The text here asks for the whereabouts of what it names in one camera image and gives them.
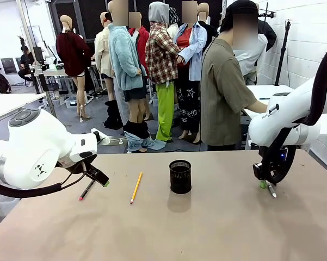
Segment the black boots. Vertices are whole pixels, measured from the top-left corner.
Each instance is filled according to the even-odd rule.
[[[104,122],[104,127],[108,129],[118,130],[123,127],[121,116],[116,100],[107,101],[105,105],[108,106],[108,118]]]
[[[126,125],[124,125],[124,131],[131,133],[143,140],[150,137],[149,128],[145,121],[143,121],[142,123],[134,123],[131,121],[127,121]]]

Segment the plaid shirt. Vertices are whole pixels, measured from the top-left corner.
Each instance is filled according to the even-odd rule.
[[[165,23],[151,22],[150,25],[150,36],[145,47],[149,78],[154,84],[177,79],[176,56],[180,48],[169,37]]]

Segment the black mesh pen holder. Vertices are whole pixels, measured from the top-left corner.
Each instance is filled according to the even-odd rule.
[[[186,160],[176,160],[169,164],[170,190],[186,194],[191,190],[191,164]]]

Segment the yellow pencil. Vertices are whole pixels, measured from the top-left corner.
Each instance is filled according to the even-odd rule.
[[[140,181],[141,181],[141,176],[142,176],[142,175],[143,175],[143,173],[141,172],[140,175],[139,175],[139,178],[138,178],[137,184],[136,184],[136,186],[135,186],[134,192],[133,192],[133,196],[132,196],[132,199],[131,199],[131,204],[133,204],[133,201],[134,201],[135,195],[137,194],[137,190],[138,190],[139,183],[140,183]]]

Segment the gray hoodie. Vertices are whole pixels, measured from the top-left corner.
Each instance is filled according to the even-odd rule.
[[[169,23],[169,5],[162,2],[152,2],[149,5],[149,21]]]

